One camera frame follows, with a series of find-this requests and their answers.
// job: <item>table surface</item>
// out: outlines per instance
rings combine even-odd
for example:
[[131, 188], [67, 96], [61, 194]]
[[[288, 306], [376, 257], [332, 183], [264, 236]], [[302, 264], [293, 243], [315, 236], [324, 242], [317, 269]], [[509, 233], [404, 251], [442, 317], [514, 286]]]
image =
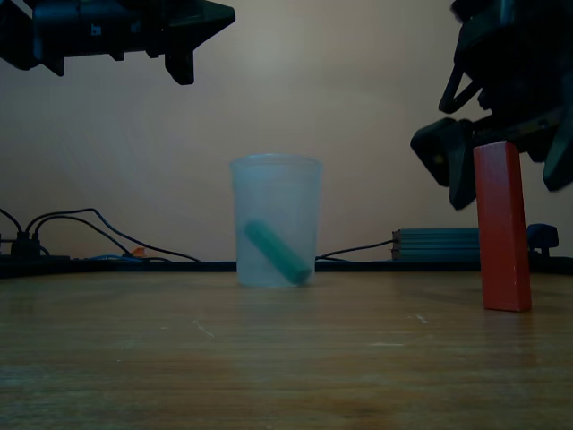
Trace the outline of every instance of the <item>table surface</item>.
[[573, 278], [484, 311], [478, 273], [0, 281], [2, 429], [570, 429]]

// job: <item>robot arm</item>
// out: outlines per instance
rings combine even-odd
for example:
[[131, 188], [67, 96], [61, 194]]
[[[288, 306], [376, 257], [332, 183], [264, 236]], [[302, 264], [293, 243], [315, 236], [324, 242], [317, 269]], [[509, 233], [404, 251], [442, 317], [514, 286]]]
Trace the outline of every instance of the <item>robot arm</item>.
[[[544, 162], [551, 191], [573, 182], [573, 2], [457, 0], [462, 22], [454, 70], [440, 110], [452, 114], [474, 95], [492, 114], [472, 123], [446, 118], [411, 146], [456, 209], [475, 199], [473, 149], [513, 142]], [[462, 75], [472, 83], [456, 93]]]
[[0, 57], [21, 70], [44, 65], [64, 75], [68, 56], [145, 51], [192, 84], [193, 51], [235, 21], [232, 7], [204, 0], [26, 0], [30, 18], [0, 0]]

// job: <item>wall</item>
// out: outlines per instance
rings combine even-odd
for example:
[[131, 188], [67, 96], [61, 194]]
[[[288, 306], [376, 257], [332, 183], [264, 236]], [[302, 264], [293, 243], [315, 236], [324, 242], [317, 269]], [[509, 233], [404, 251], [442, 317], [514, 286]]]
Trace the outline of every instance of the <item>wall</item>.
[[[63, 79], [2, 62], [0, 206], [23, 220], [94, 206], [155, 245], [233, 259], [229, 161], [288, 152], [324, 163], [322, 252], [397, 228], [476, 225], [475, 206], [455, 212], [409, 149], [442, 117], [459, 28], [450, 0], [226, 3], [237, 23], [198, 49], [192, 87], [144, 54], [70, 59]], [[527, 221], [556, 225], [559, 254], [572, 255], [573, 187], [547, 192], [527, 156], [523, 171]], [[0, 219], [4, 237], [9, 227]], [[57, 254], [115, 252], [65, 220], [42, 238]]]

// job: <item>red wooden block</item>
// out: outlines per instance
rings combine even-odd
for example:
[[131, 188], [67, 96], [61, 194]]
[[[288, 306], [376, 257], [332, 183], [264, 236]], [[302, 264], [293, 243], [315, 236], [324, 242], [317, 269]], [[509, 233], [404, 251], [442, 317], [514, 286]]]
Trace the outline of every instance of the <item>red wooden block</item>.
[[483, 307], [531, 309], [519, 151], [509, 142], [474, 149]]

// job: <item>plastic cup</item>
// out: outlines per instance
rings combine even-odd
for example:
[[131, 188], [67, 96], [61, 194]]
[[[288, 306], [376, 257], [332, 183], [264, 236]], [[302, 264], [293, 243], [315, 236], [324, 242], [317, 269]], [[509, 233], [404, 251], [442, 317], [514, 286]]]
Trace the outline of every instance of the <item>plastic cup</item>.
[[293, 155], [231, 163], [239, 282], [293, 287], [314, 275], [322, 166]]

